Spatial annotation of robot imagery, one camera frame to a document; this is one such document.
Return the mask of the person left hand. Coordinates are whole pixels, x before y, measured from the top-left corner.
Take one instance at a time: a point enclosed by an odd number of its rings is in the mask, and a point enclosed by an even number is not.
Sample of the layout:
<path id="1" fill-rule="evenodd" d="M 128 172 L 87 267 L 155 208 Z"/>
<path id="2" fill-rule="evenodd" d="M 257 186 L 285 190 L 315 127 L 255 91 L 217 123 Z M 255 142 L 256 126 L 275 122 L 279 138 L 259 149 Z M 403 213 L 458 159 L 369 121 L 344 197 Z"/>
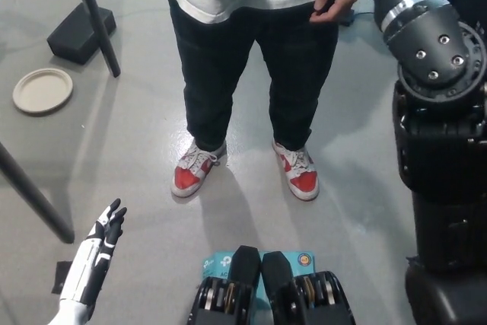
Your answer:
<path id="1" fill-rule="evenodd" d="M 318 24 L 338 21 L 356 2 L 357 0 L 315 0 L 310 22 Z"/>

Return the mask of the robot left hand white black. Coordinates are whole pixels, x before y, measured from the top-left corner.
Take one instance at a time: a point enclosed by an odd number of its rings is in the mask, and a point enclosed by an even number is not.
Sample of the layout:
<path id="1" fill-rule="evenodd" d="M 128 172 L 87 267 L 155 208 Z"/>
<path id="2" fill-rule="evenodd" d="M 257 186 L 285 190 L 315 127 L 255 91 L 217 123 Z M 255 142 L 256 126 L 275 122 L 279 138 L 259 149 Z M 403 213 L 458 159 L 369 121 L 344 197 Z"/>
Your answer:
<path id="1" fill-rule="evenodd" d="M 60 299 L 87 307 L 94 305 L 110 268 L 127 208 L 121 199 L 109 204 L 95 221 L 87 237 L 79 245 L 66 276 Z"/>

